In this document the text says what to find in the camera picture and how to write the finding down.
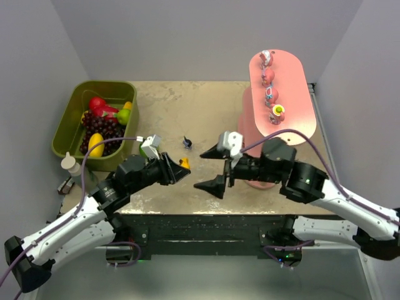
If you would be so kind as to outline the red white figurine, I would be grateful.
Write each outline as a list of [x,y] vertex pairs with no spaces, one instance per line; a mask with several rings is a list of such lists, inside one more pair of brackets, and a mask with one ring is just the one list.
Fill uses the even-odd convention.
[[267,69],[273,64],[273,54],[269,50],[263,50],[259,53],[259,58],[261,59],[261,69]]

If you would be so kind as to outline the yellow duck figurine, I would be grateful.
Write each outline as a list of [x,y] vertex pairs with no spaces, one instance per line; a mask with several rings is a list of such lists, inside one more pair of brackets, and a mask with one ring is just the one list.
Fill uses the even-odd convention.
[[187,157],[183,157],[179,160],[179,165],[183,168],[190,169],[189,159]]

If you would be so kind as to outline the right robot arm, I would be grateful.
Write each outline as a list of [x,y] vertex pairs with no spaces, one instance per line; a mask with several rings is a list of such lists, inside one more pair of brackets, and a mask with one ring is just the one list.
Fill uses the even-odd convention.
[[223,159],[223,173],[196,183],[194,188],[221,199],[226,187],[234,186],[237,179],[280,184],[279,193],[286,199],[323,208],[338,216],[332,220],[287,215],[277,227],[268,230],[269,241],[263,249],[279,251],[275,260],[282,265],[288,252],[300,251],[317,240],[347,244],[382,261],[398,258],[399,210],[357,197],[327,172],[297,161],[296,153],[294,147],[278,137],[263,142],[259,157],[236,154],[233,148],[219,142],[201,157]]

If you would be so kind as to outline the pink figurine with blue glasses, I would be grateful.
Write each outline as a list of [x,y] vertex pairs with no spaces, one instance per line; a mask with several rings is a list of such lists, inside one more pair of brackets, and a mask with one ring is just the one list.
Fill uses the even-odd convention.
[[275,89],[272,85],[266,88],[265,91],[265,105],[268,108],[272,108],[276,101],[278,100],[279,93],[278,90]]

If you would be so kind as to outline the pink figurine with yellow hat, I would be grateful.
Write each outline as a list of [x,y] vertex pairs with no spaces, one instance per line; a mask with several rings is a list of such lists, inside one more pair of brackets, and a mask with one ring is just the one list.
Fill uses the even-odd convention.
[[269,121],[271,124],[279,125],[285,119],[285,108],[280,104],[273,104],[269,110]]

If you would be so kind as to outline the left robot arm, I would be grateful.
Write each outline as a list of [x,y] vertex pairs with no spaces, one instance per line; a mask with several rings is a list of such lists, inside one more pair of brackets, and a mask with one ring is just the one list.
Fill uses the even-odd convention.
[[190,173],[188,159],[174,162],[166,152],[159,159],[129,156],[69,213],[29,237],[10,237],[4,243],[7,271],[13,273],[23,293],[37,289],[51,275],[50,256],[66,242],[90,225],[110,220],[132,194],[154,183],[176,184]]

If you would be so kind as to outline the pink pig figurine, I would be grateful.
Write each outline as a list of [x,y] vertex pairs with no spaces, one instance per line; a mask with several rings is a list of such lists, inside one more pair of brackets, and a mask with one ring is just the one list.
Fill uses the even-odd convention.
[[273,83],[274,78],[275,73],[271,68],[267,67],[262,70],[261,79],[265,88],[268,88]]

